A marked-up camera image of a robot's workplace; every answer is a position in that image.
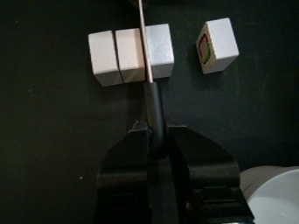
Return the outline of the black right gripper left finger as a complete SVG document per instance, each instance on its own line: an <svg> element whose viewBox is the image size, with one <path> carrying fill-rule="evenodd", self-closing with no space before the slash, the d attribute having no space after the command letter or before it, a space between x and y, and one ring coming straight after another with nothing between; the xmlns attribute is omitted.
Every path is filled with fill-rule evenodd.
<svg viewBox="0 0 299 224"><path fill-rule="evenodd" d="M137 122L99 167L93 224L149 224L147 184L147 125Z"/></svg>

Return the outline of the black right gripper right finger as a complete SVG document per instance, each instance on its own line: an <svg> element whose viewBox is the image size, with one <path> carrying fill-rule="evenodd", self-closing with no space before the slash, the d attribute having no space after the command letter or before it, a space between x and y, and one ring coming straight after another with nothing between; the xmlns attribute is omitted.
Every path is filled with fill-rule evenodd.
<svg viewBox="0 0 299 224"><path fill-rule="evenodd" d="M168 127L168 143L181 224L254 224L232 155L184 125Z"/></svg>

